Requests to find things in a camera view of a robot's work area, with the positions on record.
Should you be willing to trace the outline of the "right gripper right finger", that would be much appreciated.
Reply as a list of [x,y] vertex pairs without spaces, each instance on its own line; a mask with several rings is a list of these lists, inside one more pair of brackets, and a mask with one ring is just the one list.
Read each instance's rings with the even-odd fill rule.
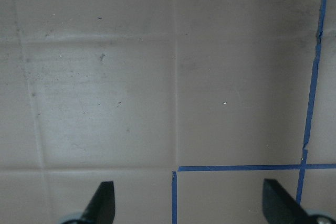
[[268,224],[335,223],[331,217],[307,213],[275,179],[264,179],[262,211]]

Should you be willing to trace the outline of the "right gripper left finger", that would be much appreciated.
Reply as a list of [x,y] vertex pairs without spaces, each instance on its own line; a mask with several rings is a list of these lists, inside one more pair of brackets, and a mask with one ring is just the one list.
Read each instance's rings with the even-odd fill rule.
[[83,213],[61,223],[112,224],[116,215],[115,203],[114,182],[101,182]]

